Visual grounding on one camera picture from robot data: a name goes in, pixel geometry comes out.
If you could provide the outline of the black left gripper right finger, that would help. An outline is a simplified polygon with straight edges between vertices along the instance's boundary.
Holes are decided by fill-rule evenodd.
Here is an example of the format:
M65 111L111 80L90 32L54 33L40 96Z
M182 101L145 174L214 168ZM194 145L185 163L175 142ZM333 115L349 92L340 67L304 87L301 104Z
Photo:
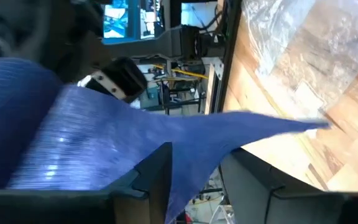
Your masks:
M221 176L237 223L358 223L358 192L325 192L236 149Z

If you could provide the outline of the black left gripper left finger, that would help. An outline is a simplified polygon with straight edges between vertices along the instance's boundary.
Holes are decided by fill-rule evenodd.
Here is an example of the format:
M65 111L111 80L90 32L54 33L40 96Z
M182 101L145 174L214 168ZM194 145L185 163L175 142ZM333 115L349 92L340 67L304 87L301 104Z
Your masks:
M0 223L163 223L172 144L101 190L0 190Z

